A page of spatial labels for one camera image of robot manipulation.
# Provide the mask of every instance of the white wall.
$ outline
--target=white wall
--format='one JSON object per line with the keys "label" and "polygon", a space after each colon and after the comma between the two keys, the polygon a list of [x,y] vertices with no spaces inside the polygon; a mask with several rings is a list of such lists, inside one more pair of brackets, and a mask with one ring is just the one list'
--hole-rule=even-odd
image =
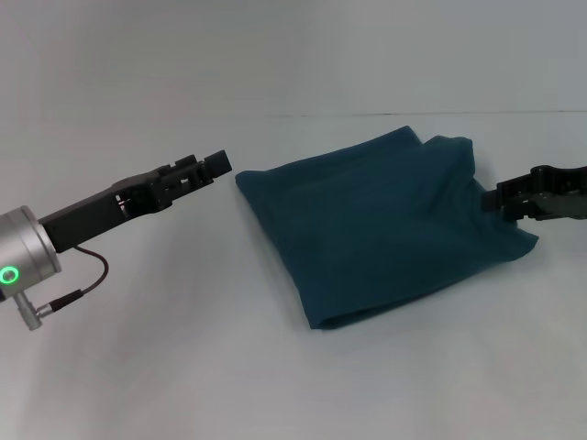
{"label": "white wall", "polygon": [[[578,0],[2,0],[0,205],[43,216],[188,154],[266,169],[403,125],[472,138],[488,185],[587,165],[586,13]],[[38,332],[0,307],[0,435],[583,439],[587,226],[523,226],[541,236],[527,258],[313,332],[219,179],[88,243],[111,262],[105,285]],[[99,275],[61,260],[35,303]]]}

